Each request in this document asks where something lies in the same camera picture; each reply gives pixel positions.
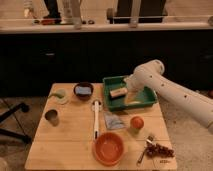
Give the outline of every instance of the box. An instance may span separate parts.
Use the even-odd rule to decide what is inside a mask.
[[[154,103],[157,102],[155,92],[148,87],[144,87],[143,90],[137,93],[137,95],[134,98],[134,101],[137,101],[137,103],[125,104],[124,103],[125,96],[112,99],[110,97],[111,90],[126,87],[126,83],[123,81],[124,78],[125,76],[103,78],[104,99],[110,111],[120,111],[126,109],[147,107],[152,106]]]

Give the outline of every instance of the wooden tabletop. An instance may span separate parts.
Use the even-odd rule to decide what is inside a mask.
[[[26,170],[176,170],[175,157],[143,159],[140,166],[136,165],[141,152],[146,146],[146,138],[150,133],[155,135],[155,142],[172,148],[167,128],[161,113],[159,103],[152,107],[131,109],[120,112],[120,119],[126,128],[113,130],[124,141],[124,156],[115,166],[100,164],[92,154],[94,112],[91,104],[95,99],[103,103],[99,114],[100,133],[108,131],[105,126],[103,86],[94,83],[91,99],[82,101],[73,94],[74,83],[53,84],[51,92],[59,89],[66,90],[68,102],[59,104],[55,97],[47,100],[34,141],[32,143],[25,168]],[[44,117],[46,111],[58,111],[59,124],[52,126]],[[129,131],[129,122],[133,116],[141,116],[144,127],[138,134]]]

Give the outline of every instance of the small cup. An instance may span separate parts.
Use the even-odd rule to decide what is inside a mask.
[[[55,109],[48,110],[45,113],[45,119],[49,121],[52,126],[59,124],[58,112]]]

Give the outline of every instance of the orange bowl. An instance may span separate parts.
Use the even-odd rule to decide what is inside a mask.
[[[93,143],[94,157],[105,166],[116,165],[123,156],[124,145],[122,139],[115,133],[106,132]]]

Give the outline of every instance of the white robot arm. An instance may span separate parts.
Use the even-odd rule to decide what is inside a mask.
[[[162,76],[164,65],[153,60],[135,68],[125,79],[128,91],[139,91],[147,86],[169,102],[191,114],[201,125],[213,133],[213,100],[180,86]]]

